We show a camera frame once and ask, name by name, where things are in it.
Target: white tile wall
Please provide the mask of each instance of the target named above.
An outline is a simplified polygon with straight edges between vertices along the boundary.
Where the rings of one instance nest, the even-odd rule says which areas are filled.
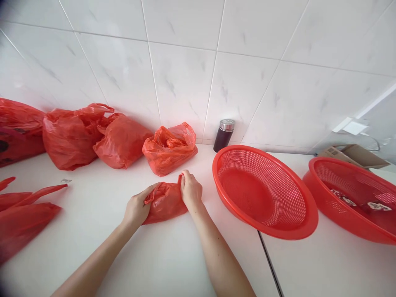
[[[280,59],[308,0],[227,0],[219,50]]]
[[[339,67],[392,0],[311,0],[284,59]]]
[[[40,76],[61,107],[106,103],[73,32],[6,24],[4,33]]]
[[[233,118],[231,144],[313,152],[396,82],[396,0],[14,0],[1,18],[2,96],[108,102],[197,143]]]
[[[202,138],[215,52],[150,43],[161,123],[187,121]]]
[[[342,68],[396,76],[396,2],[356,44]]]
[[[147,40],[141,0],[61,0],[74,30]]]
[[[242,142],[313,147],[393,80],[281,62]]]
[[[57,0],[4,0],[0,17],[16,23],[71,29],[63,8]]]
[[[147,42],[77,33],[109,105],[155,131],[160,125]]]
[[[220,120],[232,118],[231,141],[241,141],[277,65],[277,60],[218,53],[203,138],[215,139]]]
[[[149,41],[215,50],[224,0],[143,0]]]
[[[366,149],[374,150],[374,153],[381,158],[385,158],[392,163],[396,163],[396,91],[391,93],[387,98],[381,101],[373,109],[371,109],[361,119],[365,121],[370,129],[367,134],[370,135],[351,135],[340,133],[330,133],[313,149],[312,153],[317,153],[330,145],[342,144],[359,144]]]
[[[1,96],[50,111],[58,106],[56,99],[35,76],[25,60],[0,32]]]

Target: red colander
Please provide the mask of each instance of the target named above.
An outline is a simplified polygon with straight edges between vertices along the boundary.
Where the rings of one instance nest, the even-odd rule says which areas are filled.
[[[315,231],[318,210],[311,193],[275,157],[250,146],[228,146],[217,153],[212,169],[221,200],[241,221],[281,239]]]
[[[361,238],[396,245],[396,186],[327,157],[312,159],[303,180],[329,219]]]

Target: person's left hand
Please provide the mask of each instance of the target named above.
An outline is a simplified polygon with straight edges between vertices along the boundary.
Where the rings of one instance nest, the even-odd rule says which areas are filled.
[[[144,200],[158,184],[159,183],[151,185],[139,194],[132,196],[132,198],[128,201],[124,219],[121,223],[122,225],[129,228],[132,226],[139,227],[143,224],[149,215],[148,213],[150,211],[151,205],[151,203],[144,204]]]

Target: hand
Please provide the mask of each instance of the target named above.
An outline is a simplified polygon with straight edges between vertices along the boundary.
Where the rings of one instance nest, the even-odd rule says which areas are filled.
[[[121,223],[123,226],[130,228],[134,225],[140,227],[143,224],[149,215],[148,213],[150,211],[151,205],[151,203],[144,204],[144,200],[158,184],[159,183],[151,185],[146,190],[132,196],[132,198],[128,201],[124,219]]]
[[[196,211],[200,206],[203,205],[202,185],[197,182],[195,176],[190,174],[188,170],[183,170],[182,174],[182,183],[180,186],[181,198],[190,212]]]

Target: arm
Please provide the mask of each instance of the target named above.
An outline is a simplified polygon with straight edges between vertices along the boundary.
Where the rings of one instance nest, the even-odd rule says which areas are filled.
[[[52,294],[53,297],[95,296],[114,259],[147,218],[150,204],[145,205],[144,199],[156,186],[149,186],[129,200],[121,224]]]
[[[183,170],[181,182],[181,195],[198,230],[217,296],[255,297],[249,280],[202,203],[202,186],[188,170]]]

